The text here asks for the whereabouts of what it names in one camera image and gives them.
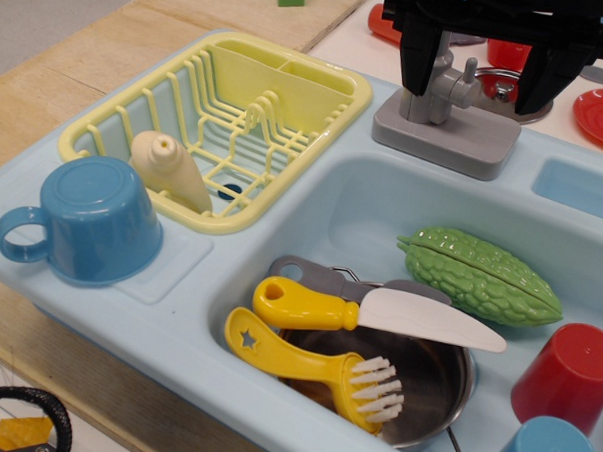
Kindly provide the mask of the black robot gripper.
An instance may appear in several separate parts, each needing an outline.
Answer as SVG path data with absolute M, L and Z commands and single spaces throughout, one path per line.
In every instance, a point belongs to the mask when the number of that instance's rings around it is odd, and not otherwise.
M 418 97 L 444 30 L 531 46 L 518 81 L 521 115 L 538 112 L 603 58 L 603 0 L 384 0 L 382 18 L 402 32 L 402 84 Z

